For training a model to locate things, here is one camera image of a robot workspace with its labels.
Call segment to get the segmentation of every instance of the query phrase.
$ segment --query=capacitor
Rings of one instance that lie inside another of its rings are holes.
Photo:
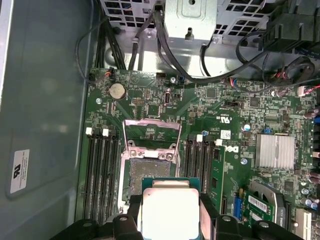
[[[249,124],[245,124],[241,127],[241,130],[244,132],[250,131],[251,126]]]
[[[202,136],[208,136],[209,135],[209,132],[208,131],[202,131]]]
[[[313,184],[320,184],[320,179],[315,177],[310,177],[309,181]]]
[[[310,208],[312,208],[313,210],[317,210],[318,204],[316,204],[315,202],[313,202],[313,203],[311,203]]]
[[[303,117],[305,119],[313,119],[315,116],[317,116],[317,114],[315,114],[314,112],[306,112],[305,114],[303,114]]]
[[[301,193],[302,193],[303,195],[308,195],[308,194],[309,194],[309,189],[303,188],[303,189],[301,190]]]
[[[308,109],[307,112],[308,113],[315,113],[318,115],[320,113],[320,110],[319,110],[319,108],[312,108],[312,109]]]
[[[310,174],[310,177],[314,177],[316,179],[320,179],[320,173],[311,171],[309,174]]]
[[[319,204],[320,203],[320,199],[316,198],[315,196],[309,195],[308,199],[310,199],[312,202]]]
[[[287,92],[288,92],[287,88],[282,89],[282,90],[276,92],[276,96],[279,98],[284,97],[287,94]]]
[[[306,198],[306,197],[302,197],[300,199],[300,203],[310,207],[311,204],[312,204],[312,201],[310,199]]]

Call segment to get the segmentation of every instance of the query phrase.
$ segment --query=mounting hole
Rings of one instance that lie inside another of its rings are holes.
[[[91,222],[86,222],[86,223],[84,223],[82,226],[84,226],[84,227],[90,227],[90,226],[92,226],[92,223],[91,223]]]

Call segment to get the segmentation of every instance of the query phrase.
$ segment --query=heatsink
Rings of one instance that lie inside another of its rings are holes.
[[[271,169],[293,169],[295,138],[286,135],[256,136],[255,167]]]

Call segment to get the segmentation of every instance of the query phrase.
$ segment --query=white connector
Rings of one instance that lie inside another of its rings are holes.
[[[93,134],[92,127],[87,127],[85,129],[85,134],[91,136]]]
[[[304,97],[306,95],[306,86],[300,86],[298,87],[297,93],[299,97]]]
[[[311,212],[302,208],[296,210],[295,221],[298,227],[295,228],[295,234],[304,240],[311,240],[311,217]]]

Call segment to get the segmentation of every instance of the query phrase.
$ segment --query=wire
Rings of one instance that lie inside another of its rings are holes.
[[[241,71],[243,71],[244,69],[246,69],[248,66],[250,66],[250,64],[254,63],[255,61],[257,61],[258,59],[262,58],[265,54],[267,54],[266,52],[262,52],[259,55],[255,56],[253,59],[251,59],[250,61],[248,61],[248,63],[230,71],[227,73],[224,73],[222,75],[219,76],[215,76],[215,77],[208,77],[208,78],[193,78],[191,77],[185,70],[184,68],[178,63],[177,59],[175,58],[175,56],[173,55],[173,53],[171,52],[169,45],[167,43],[166,40],[166,36],[165,36],[165,32],[164,32],[164,28],[163,28],[163,24],[162,24],[162,17],[161,17],[161,13],[159,10],[156,10],[154,13],[154,23],[155,23],[155,27],[157,30],[157,36],[158,39],[161,43],[161,46],[169,60],[169,62],[183,75],[185,76],[186,79],[188,79],[190,82],[195,83],[195,84],[208,84],[208,83],[218,83],[221,81],[221,79],[225,79],[225,78],[229,78]]]
[[[114,30],[111,26],[111,23],[109,20],[107,20],[105,24],[106,24],[106,34],[107,34],[108,41],[110,43],[111,51],[113,53],[114,60],[116,61],[116,63],[118,63],[117,68],[126,70],[125,60],[122,55],[122,51],[120,49],[119,43],[116,39]]]
[[[154,19],[154,15],[153,13],[151,13],[148,17],[148,19],[142,24],[142,26],[138,29],[135,38],[137,39],[137,42],[134,42],[132,45],[132,55],[131,55],[131,59],[129,62],[129,66],[128,66],[128,70],[133,70],[135,67],[135,62],[136,62],[136,58],[137,58],[137,54],[138,54],[138,49],[139,49],[139,38],[140,35],[142,34],[142,32],[147,29],[150,25],[150,23],[153,21]]]
[[[291,62],[287,67],[286,69],[284,70],[284,73],[285,73],[285,76],[283,73],[281,73],[280,77],[281,76],[284,76],[285,79],[287,79],[287,76],[288,76],[288,73],[289,71],[291,71],[292,69],[294,68],[301,68],[301,67],[309,67],[309,68],[305,68],[304,69],[304,72],[302,72],[302,74],[298,77],[298,79],[292,79],[292,81],[294,83],[291,83],[291,84],[275,84],[275,83],[272,83],[272,82],[269,82],[267,79],[266,79],[266,76],[265,76],[265,69],[266,69],[266,65],[267,65],[267,61],[268,61],[268,58],[269,58],[269,55],[270,53],[268,53],[264,60],[263,60],[263,64],[262,64],[262,79],[263,81],[271,86],[271,87],[276,87],[276,88],[289,88],[289,87],[294,87],[294,86],[298,86],[298,85],[302,85],[302,84],[306,84],[306,83],[310,83],[310,82],[313,82],[313,81],[317,81],[319,80],[320,78],[315,78],[315,79],[309,79],[311,77],[311,75],[313,74],[313,69],[315,68],[315,65],[310,62],[310,60],[302,57],[302,59],[300,59],[300,57],[298,57],[296,60],[294,60],[293,62]]]
[[[88,79],[85,74],[84,74],[84,71],[82,70],[81,68],[81,64],[80,64],[80,58],[79,58],[79,46],[80,46],[80,43],[81,41],[87,36],[89,35],[90,33],[92,33],[94,30],[98,29],[99,26],[101,24],[103,24],[104,22],[106,22],[108,20],[108,17],[104,17],[101,21],[99,21],[98,23],[96,23],[94,26],[92,26],[84,35],[82,35],[78,41],[76,42],[75,44],[75,51],[74,51],[74,57],[75,57],[75,63],[76,63],[76,67],[81,75],[81,77],[88,83],[88,84],[91,84],[91,85],[95,85],[99,82],[102,81],[102,78],[101,79],[96,79],[95,81],[92,81],[90,79]]]

